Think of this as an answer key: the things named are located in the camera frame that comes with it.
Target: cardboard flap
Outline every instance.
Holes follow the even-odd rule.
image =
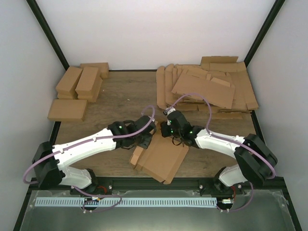
[[[160,66],[156,71],[156,98],[157,106],[161,109],[166,109],[165,100],[165,67]]]
[[[174,87],[177,80],[178,80],[178,69],[174,68],[173,71],[172,71],[172,87]]]
[[[188,147],[175,146],[171,138],[163,138],[161,135],[155,139],[159,140],[155,145],[155,151],[150,153],[146,163],[142,166],[142,171],[162,182],[174,177],[184,159],[183,156],[185,157],[188,152]]]
[[[198,105],[197,104],[188,104],[188,103],[181,103],[177,104],[175,108],[179,111],[197,111]]]
[[[165,71],[172,72],[173,68],[174,68],[174,64],[169,64],[168,66],[166,66]]]
[[[230,64],[210,63],[210,70],[211,71],[236,72],[237,66],[238,66],[237,63],[230,63]]]
[[[166,96],[166,103],[169,105],[172,105],[176,100],[177,97],[171,92],[173,89],[173,69],[170,70],[170,66],[173,66],[173,64],[168,65],[165,69],[165,96]]]
[[[223,71],[208,71],[208,73],[214,77],[225,77],[226,76],[226,73]]]
[[[183,95],[191,92],[203,95],[213,105],[231,109],[235,88],[182,73],[172,93]],[[196,95],[189,98],[202,100]]]
[[[198,67],[189,67],[186,73],[190,76],[195,76],[199,78],[206,78],[206,75],[207,75],[207,71],[201,68],[198,68]]]
[[[240,112],[220,112],[212,115],[212,119],[243,119]]]
[[[255,110],[258,108],[258,103],[252,89],[247,71],[241,71],[237,73],[237,77],[241,84],[244,99],[249,110]]]
[[[201,63],[236,63],[238,58],[238,56],[203,56]]]
[[[218,83],[218,84],[222,84],[222,85],[224,85],[226,87],[230,87],[230,83],[229,82],[221,80],[221,79],[216,78],[216,77],[212,78],[211,81],[213,81],[215,83]]]
[[[178,78],[180,77],[180,75],[182,74],[182,65],[178,65]]]
[[[204,70],[210,70],[210,63],[227,64],[236,63],[238,56],[204,56],[201,58],[200,66]]]

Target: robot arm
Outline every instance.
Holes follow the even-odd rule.
[[[34,167],[39,188],[46,190],[61,184],[74,185],[85,192],[93,192],[98,184],[94,172],[91,169],[76,169],[70,165],[91,155],[117,148],[130,149],[136,145],[147,148],[152,139],[150,132],[156,131],[154,121],[141,133],[129,135],[140,130],[149,120],[150,118],[144,115],[136,121],[116,121],[98,133],[77,141],[55,146],[51,146],[49,142],[42,143],[32,163],[50,154],[54,156]]]
[[[240,144],[249,146],[258,152],[273,167],[277,164],[277,158],[256,135],[250,134],[247,137],[240,137],[211,131],[208,133],[204,127],[191,126],[184,115],[174,108],[165,111],[165,115],[167,115],[167,122],[161,124],[163,137],[173,136],[173,138],[180,139],[181,143],[188,146],[211,149],[237,160],[237,165],[224,167],[217,173],[219,182],[223,184],[217,187],[219,190],[245,181],[261,186],[271,174],[271,170],[264,162],[249,153]]]

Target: wooden surface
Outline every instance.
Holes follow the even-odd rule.
[[[56,144],[67,143],[92,135],[115,121],[136,120],[142,109],[149,105],[156,107],[155,72],[110,72],[103,80],[96,103],[89,103],[85,121],[61,123]],[[183,112],[192,125],[205,126],[208,115],[203,112]],[[157,108],[156,118],[165,119]],[[227,135],[247,136],[254,133],[249,114],[244,119],[214,119],[210,129]],[[97,176],[132,177],[147,176],[129,165],[134,149],[116,149],[93,155],[72,166],[91,168]],[[213,177],[222,167],[236,162],[231,157],[211,150],[190,147],[176,177]]]

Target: flattened cardboard box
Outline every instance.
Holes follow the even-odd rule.
[[[226,81],[218,78],[208,80],[190,76],[182,72],[172,90],[172,93],[183,95],[195,92],[204,96],[213,105],[231,109],[235,87],[233,85],[230,86],[230,84],[227,86],[225,85],[225,82]],[[190,97],[193,99],[202,100],[202,98],[196,95],[192,95]]]
[[[157,132],[153,135],[148,149],[142,151],[137,147],[130,163],[136,166],[136,170],[142,170],[159,182],[170,184],[187,152],[188,146],[175,146],[171,138],[161,136],[157,126]]]
[[[86,100],[54,100],[48,113],[48,119],[61,122],[82,122],[87,105]]]
[[[76,93],[75,88],[78,84],[81,73],[81,68],[70,66],[56,86],[57,92],[60,95],[68,95],[73,97]]]
[[[160,66],[156,71],[157,106],[163,110],[167,108],[165,96],[165,67]]]
[[[101,72],[101,78],[108,78],[109,75],[109,64],[108,63],[93,63],[93,64],[80,64],[80,68],[85,66],[97,67]]]

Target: cardboard box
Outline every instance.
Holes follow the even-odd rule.
[[[61,122],[82,122],[87,108],[86,100],[54,100],[48,119]]]
[[[232,96],[228,99],[228,106],[222,105],[221,102],[219,102],[220,104],[211,102],[212,112],[249,113],[251,110],[257,109],[258,104],[253,93],[245,63],[236,63],[237,59],[238,57],[236,56],[206,56],[202,57],[200,65],[177,64],[172,70],[172,86],[173,88],[175,87],[179,77],[184,73],[191,77],[197,77],[225,87],[235,88],[233,99]],[[170,73],[167,73],[166,79],[166,73],[163,73],[163,71],[164,69],[162,67],[160,69],[160,74],[159,72],[156,73],[157,75],[161,75],[161,78],[165,78],[165,81],[157,82],[157,98],[160,99],[159,101],[162,105],[161,108],[165,109],[167,106],[171,106],[175,100],[179,98],[180,92],[175,94],[174,91],[171,91],[172,94],[170,93],[171,76]],[[195,89],[201,87],[199,80],[198,84],[190,86],[190,90],[187,90],[187,86],[192,85],[190,81],[186,80],[184,85],[186,89],[185,92],[187,93],[196,92]],[[159,89],[164,89],[163,92],[165,94],[163,95],[162,93],[159,93],[161,92]],[[219,101],[219,99],[223,97],[223,95],[221,95],[217,90],[212,93],[215,101]],[[207,105],[205,105],[200,98],[196,97],[183,98],[177,103],[177,107],[178,110],[181,109],[182,111],[199,110],[207,113],[209,112]]]
[[[90,103],[95,103],[97,98],[98,98],[98,95],[100,93],[102,82],[103,82],[103,80],[101,78],[98,78],[98,81],[97,81],[96,85],[94,86],[94,93],[93,93],[92,96],[79,95],[78,98],[80,100],[87,100]]]
[[[172,93],[183,95],[191,92],[201,94],[213,105],[231,109],[235,86],[215,77],[208,80],[190,76],[182,72],[176,85],[172,89]],[[202,98],[196,95],[189,96],[189,98],[202,100]]]
[[[76,100],[78,99],[78,94],[76,92],[74,95],[62,95],[58,93],[57,97],[58,99],[63,99],[63,100]]]
[[[109,75],[109,64],[108,63],[93,63],[93,64],[80,64],[80,68],[85,66],[97,67],[101,72],[101,78],[108,78]]]
[[[56,90],[60,95],[67,95],[74,97],[76,94],[75,88],[78,84],[82,73],[82,69],[74,66],[70,66],[63,75],[62,79],[56,86]]]
[[[171,138],[163,138],[159,124],[156,129],[157,132],[153,135],[148,149],[141,150],[136,147],[130,164],[157,181],[170,184],[189,148],[182,145],[175,146]]]
[[[97,67],[85,66],[76,87],[78,96],[82,95],[92,97],[99,79],[100,71]]]
[[[167,108],[165,97],[165,67],[160,66],[156,71],[157,106],[163,110]]]

